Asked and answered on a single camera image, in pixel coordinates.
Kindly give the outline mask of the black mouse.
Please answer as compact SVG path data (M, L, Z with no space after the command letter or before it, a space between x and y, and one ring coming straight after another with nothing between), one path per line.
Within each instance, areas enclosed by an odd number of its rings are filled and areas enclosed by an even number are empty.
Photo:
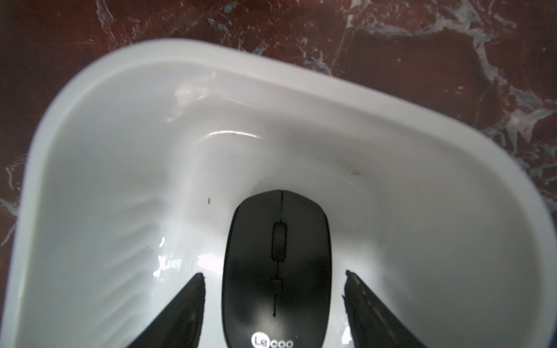
M234 212L223 266L228 347L322 347L332 293L329 222L314 201L286 190Z

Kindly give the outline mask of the white storage box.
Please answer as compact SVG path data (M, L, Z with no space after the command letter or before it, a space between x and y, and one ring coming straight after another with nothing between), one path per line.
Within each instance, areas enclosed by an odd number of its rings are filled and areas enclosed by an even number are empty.
M149 41L78 74L33 138L3 347L128 347L196 274L198 347L228 347L234 212L286 190L332 245L322 347L355 347L356 273L425 347L549 347L556 230L480 132L336 78L199 41Z

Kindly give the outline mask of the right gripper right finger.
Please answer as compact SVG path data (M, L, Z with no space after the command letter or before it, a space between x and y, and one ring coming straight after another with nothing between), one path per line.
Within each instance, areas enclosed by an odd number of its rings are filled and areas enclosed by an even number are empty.
M343 300L355 347L425 348L356 273L346 276Z

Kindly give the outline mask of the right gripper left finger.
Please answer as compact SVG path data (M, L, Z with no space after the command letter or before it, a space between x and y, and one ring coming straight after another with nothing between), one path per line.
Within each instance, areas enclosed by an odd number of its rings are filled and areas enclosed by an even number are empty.
M196 273L128 348L198 347L205 295L205 277Z

